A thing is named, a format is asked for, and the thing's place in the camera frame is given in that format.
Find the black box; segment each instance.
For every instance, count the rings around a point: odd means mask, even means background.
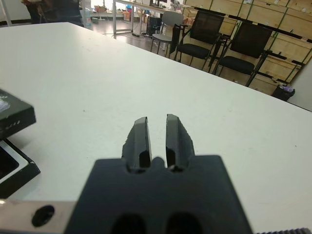
[[[8,198],[40,173],[36,164],[10,141],[0,141],[0,199]]]
[[[8,198],[40,173],[7,137],[36,122],[34,108],[0,89],[0,199]]]
[[[0,140],[36,122],[34,108],[0,89]]]

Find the floor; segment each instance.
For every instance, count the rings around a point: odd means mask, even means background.
[[[131,22],[124,21],[124,20],[117,20],[117,29],[122,29],[122,28],[130,28],[131,27]],[[102,20],[99,21],[98,24],[92,23],[91,30],[104,34],[108,37],[115,38],[117,40],[120,40],[122,42],[134,45],[136,47],[139,47],[144,50],[150,51],[151,49],[151,44],[152,44],[152,39],[144,36],[136,37],[133,36],[131,33],[122,33],[122,34],[117,34],[114,36],[113,34],[113,22],[111,20]],[[134,22],[134,32],[139,34],[140,33],[140,23],[139,22]],[[142,32],[146,32],[146,24],[142,23]],[[157,53],[157,44],[154,43],[153,45],[153,53]],[[165,51],[163,50],[163,45],[160,44],[160,49],[159,49],[159,55],[164,56]]]

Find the screw hole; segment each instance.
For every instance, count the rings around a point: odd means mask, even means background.
[[[202,234],[198,220],[188,213],[176,213],[168,221],[166,234]]]
[[[146,228],[139,215],[125,214],[114,224],[111,234],[146,234]]]
[[[31,223],[36,228],[47,224],[54,215],[54,211],[54,207],[51,205],[41,207],[40,209],[36,210]]]

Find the cardboard box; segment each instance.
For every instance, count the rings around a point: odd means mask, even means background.
[[[0,89],[0,140],[36,122],[34,108]]]

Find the white wall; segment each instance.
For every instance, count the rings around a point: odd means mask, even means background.
[[[292,87],[296,92],[288,102],[312,111],[312,62],[302,70]]]
[[[20,0],[4,0],[8,8],[11,20],[28,20],[30,15],[27,8]],[[0,21],[5,21],[4,13],[0,7]]]

